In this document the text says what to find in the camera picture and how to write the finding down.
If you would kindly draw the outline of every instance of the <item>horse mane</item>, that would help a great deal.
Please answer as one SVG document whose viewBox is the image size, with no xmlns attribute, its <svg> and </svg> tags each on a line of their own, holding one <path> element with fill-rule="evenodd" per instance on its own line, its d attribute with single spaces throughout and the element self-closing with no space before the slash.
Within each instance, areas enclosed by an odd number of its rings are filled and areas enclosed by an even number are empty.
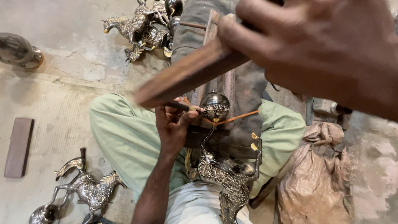
<svg viewBox="0 0 398 224">
<path fill-rule="evenodd" d="M 103 184 L 109 184 L 111 183 L 111 180 L 115 179 L 115 174 L 114 173 L 110 173 L 109 175 L 104 176 L 101 180 L 99 180 L 99 184 L 103 185 Z"/>
<path fill-rule="evenodd" d="M 125 17 L 125 16 L 123 16 L 123 17 L 114 16 L 114 17 L 110 17 L 107 19 L 108 23 L 112 23 L 112 22 L 125 23 L 128 21 L 129 21 L 129 19 L 127 19 L 127 17 Z"/>
</svg>

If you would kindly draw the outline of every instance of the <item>orange rope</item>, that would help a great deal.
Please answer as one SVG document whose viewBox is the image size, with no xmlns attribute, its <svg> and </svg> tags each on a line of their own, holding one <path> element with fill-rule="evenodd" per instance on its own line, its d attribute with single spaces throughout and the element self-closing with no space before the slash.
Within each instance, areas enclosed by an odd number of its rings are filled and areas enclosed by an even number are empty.
<svg viewBox="0 0 398 224">
<path fill-rule="evenodd" d="M 187 99 L 185 96 L 182 96 L 180 99 L 181 99 L 181 100 L 184 99 L 185 102 L 189 103 L 188 99 Z M 242 115 L 239 115 L 239 116 L 230 118 L 230 119 L 228 119 L 228 120 L 225 120 L 225 121 L 222 121 L 222 122 L 219 122 L 219 123 L 211 122 L 211 121 L 209 121 L 209 120 L 206 119 L 206 118 L 202 118 L 202 119 L 203 119 L 204 121 L 206 121 L 206 122 L 208 122 L 208 123 L 214 125 L 214 126 L 217 126 L 217 125 L 220 125 L 220 124 L 223 124 L 223 123 L 227 123 L 227 122 L 231 122 L 231 121 L 234 121 L 234 120 L 236 120 L 236 119 L 239 119 L 239 118 L 242 118 L 242 117 L 246 117 L 246 116 L 249 116 L 249 115 L 252 115 L 252 114 L 256 114 L 256 113 L 258 113 L 258 110 L 253 111 L 253 112 L 250 112 L 250 113 L 247 113 L 247 114 L 242 114 Z"/>
</svg>

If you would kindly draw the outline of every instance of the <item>knee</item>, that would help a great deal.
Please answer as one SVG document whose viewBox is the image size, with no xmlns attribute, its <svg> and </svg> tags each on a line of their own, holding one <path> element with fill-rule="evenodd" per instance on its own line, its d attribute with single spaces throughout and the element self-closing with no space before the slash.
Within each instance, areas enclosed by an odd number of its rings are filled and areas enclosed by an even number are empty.
<svg viewBox="0 0 398 224">
<path fill-rule="evenodd" d="M 95 98 L 90 103 L 90 113 L 105 111 L 109 108 L 115 107 L 121 97 L 116 93 L 108 93 Z"/>
</svg>

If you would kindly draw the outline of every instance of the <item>whetstone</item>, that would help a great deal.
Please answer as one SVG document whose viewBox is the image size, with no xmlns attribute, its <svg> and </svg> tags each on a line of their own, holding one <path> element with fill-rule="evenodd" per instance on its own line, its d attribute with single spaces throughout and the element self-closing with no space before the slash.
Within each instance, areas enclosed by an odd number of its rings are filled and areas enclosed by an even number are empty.
<svg viewBox="0 0 398 224">
<path fill-rule="evenodd" d="M 25 175 L 33 123 L 34 120 L 30 118 L 15 118 L 4 177 L 21 178 Z"/>
</svg>

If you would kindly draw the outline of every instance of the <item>wooden handle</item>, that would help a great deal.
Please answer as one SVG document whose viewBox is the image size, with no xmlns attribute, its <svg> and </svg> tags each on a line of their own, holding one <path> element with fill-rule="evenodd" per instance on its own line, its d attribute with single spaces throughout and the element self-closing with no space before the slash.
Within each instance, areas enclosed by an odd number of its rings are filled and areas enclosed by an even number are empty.
<svg viewBox="0 0 398 224">
<path fill-rule="evenodd" d="M 191 107 L 191 106 L 188 106 L 188 105 L 185 105 L 185 104 L 180 104 L 180 103 L 177 103 L 175 101 L 167 102 L 167 103 L 164 104 L 164 106 L 174 107 L 174 108 L 180 109 L 182 111 L 196 110 L 194 107 Z M 196 111 L 199 113 L 199 115 L 203 115 L 203 113 L 201 111 L 199 111 L 199 110 L 196 110 Z"/>
<path fill-rule="evenodd" d="M 216 38 L 143 84 L 133 93 L 134 101 L 145 107 L 164 105 L 248 61 Z"/>
</svg>

